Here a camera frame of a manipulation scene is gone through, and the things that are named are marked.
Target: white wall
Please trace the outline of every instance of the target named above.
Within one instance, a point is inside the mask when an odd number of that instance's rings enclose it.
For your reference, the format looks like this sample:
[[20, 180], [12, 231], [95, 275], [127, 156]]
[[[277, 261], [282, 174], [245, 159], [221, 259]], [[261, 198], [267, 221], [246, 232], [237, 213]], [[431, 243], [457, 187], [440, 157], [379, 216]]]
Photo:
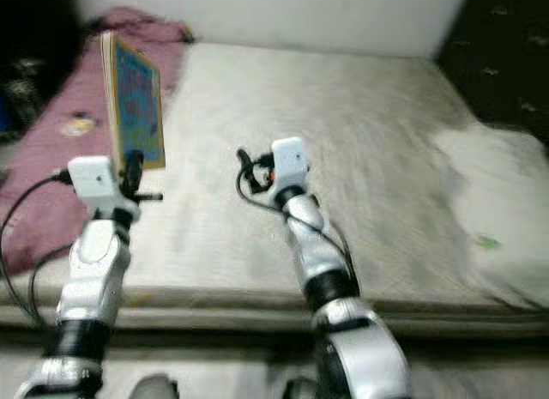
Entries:
[[462, 0], [78, 0], [89, 18], [130, 5], [207, 41], [429, 57]]

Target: floor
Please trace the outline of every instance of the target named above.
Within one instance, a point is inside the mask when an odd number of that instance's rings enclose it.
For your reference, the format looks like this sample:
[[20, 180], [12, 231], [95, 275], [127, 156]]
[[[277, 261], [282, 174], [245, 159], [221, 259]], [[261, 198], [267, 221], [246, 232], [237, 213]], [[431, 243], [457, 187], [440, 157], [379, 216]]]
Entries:
[[[11, 397], [39, 357], [40, 341], [19, 330], [0, 336], [0, 385], [9, 392], [2, 397]], [[400, 343], [411, 367], [414, 399], [546, 397], [546, 341]], [[288, 379], [314, 376], [309, 352], [308, 337], [300, 334], [117, 334], [99, 398], [125, 398], [141, 377], [157, 372], [177, 380], [185, 399], [280, 398]]]

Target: black cable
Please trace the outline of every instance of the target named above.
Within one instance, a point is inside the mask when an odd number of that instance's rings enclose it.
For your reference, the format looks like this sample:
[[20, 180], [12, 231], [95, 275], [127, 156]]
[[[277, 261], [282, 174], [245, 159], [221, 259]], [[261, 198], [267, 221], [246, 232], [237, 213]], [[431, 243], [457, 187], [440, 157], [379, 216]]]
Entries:
[[67, 251], [72, 246], [72, 243], [63, 245], [58, 247], [57, 249], [54, 249], [53, 251], [48, 251], [44, 255], [42, 255], [38, 262], [33, 267], [33, 273], [31, 274], [31, 277], [28, 280], [28, 288], [27, 288], [27, 300], [28, 300], [28, 309], [33, 314], [35, 320], [39, 323], [39, 326], [42, 329], [47, 329], [48, 323], [44, 319], [44, 317], [40, 314], [38, 310], [38, 306], [36, 303], [36, 289], [34, 287], [34, 283], [36, 281], [36, 275], [42, 269], [48, 262], [53, 260], [54, 257], [58, 256], [59, 253], [63, 253], [64, 251]]
[[50, 176], [49, 178], [45, 178], [43, 180], [40, 180], [39, 182], [33, 184], [31, 187], [29, 187], [25, 192], [19, 196], [19, 198], [15, 201], [14, 205], [9, 210], [8, 214], [6, 215], [5, 220], [3, 221], [2, 225], [0, 226], [0, 274], [2, 275], [3, 282], [6, 286], [6, 289], [8, 290], [8, 295], [11, 301], [16, 305], [23, 315], [27, 317], [28, 320], [30, 320], [34, 325], [40, 326], [39, 320], [33, 316], [28, 306], [25, 304], [21, 296], [17, 293], [17, 291], [14, 288], [14, 285], [9, 278], [8, 275], [8, 266], [6, 265], [5, 260], [3, 259], [3, 248], [2, 248], [2, 239], [3, 239], [3, 232], [6, 228], [6, 226], [9, 223], [9, 220], [14, 215], [15, 211], [21, 206], [21, 204], [27, 199], [27, 197], [39, 189], [40, 187], [49, 184], [51, 182], [61, 182], [64, 184], [71, 184], [71, 179], [69, 175], [69, 171], [67, 169], [63, 169], [61, 172], [54, 174]]
[[[253, 167], [256, 164], [257, 164], [257, 162], [254, 161], [251, 166]], [[324, 233], [321, 229], [312, 226], [310, 223], [307, 223], [306, 221], [303, 221], [303, 220], [299, 219], [298, 217], [290, 214], [289, 212], [286, 212], [282, 209], [276, 208], [275, 206], [270, 206], [268, 204], [258, 202], [256, 200], [253, 200], [251, 197], [245, 195], [245, 193], [242, 191], [242, 186], [241, 186], [242, 177], [244, 176], [244, 173], [249, 171], [249, 170], [250, 169], [249, 169], [248, 166], [243, 166], [240, 169], [240, 172], [238, 172], [238, 176], [237, 176], [237, 180], [236, 180], [236, 188], [237, 188], [238, 195], [245, 202], [247, 202], [247, 203], [249, 203], [253, 206], [256, 206], [256, 207], [264, 209], [264, 210], [267, 210], [269, 212], [276, 213], [278, 215], [282, 215], [285, 218], [293, 219], [293, 220], [297, 221], [298, 223], [301, 223], [301, 224], [307, 226], [313, 232], [318, 233], [323, 239], [325, 239], [328, 243], [330, 243], [332, 246], [334, 246], [334, 248], [336, 248], [338, 250], [338, 252], [340, 252], [340, 254], [343, 256], [343, 259], [345, 260], [345, 264], [346, 264], [347, 269], [349, 271], [349, 278], [351, 280], [351, 283], [353, 284], [354, 290], [357, 294], [360, 294], [359, 281], [357, 280], [357, 276], [355, 274], [354, 266], [353, 266], [353, 257], [351, 255], [351, 251], [349, 249], [348, 242], [345, 239], [345, 235], [343, 234], [343, 231], [341, 230], [341, 228], [339, 226], [337, 226], [334, 222], [331, 223], [332, 226], [334, 227], [334, 229], [336, 230], [338, 236], [340, 237], [344, 249], [342, 249], [332, 238], [330, 238], [330, 236], [328, 236], [326, 233]]]

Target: white mattress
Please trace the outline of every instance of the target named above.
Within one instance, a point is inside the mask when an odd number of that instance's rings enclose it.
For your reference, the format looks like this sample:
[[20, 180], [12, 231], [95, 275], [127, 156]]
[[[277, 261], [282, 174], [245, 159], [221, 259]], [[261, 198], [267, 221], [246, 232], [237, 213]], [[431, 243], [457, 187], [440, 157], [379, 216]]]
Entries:
[[[516, 320], [464, 285], [452, 257], [455, 221], [428, 140], [472, 120], [426, 60], [192, 46], [165, 114], [166, 170], [143, 180], [165, 201], [144, 203], [132, 227], [121, 325], [307, 326], [281, 220], [234, 190], [237, 148], [260, 154], [287, 136], [305, 139], [310, 186], [383, 315], [442, 327]], [[54, 263], [41, 274], [44, 304], [55, 305], [66, 271]]]

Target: mattress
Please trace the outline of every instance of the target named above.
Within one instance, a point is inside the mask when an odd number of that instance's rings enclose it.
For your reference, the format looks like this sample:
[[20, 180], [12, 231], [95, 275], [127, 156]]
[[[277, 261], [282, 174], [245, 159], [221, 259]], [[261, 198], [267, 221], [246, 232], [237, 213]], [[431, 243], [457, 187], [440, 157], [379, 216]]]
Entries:
[[[282, 220], [234, 190], [245, 146], [300, 136], [310, 187], [347, 235], [363, 297], [397, 333], [538, 335], [546, 315], [517, 310], [461, 280], [433, 134], [474, 118], [424, 59], [201, 43], [184, 57], [165, 113], [166, 169], [147, 172], [132, 227], [118, 325], [308, 329]], [[52, 315], [65, 260], [38, 279]], [[26, 276], [16, 278], [24, 287]], [[22, 318], [2, 294], [0, 320]]]

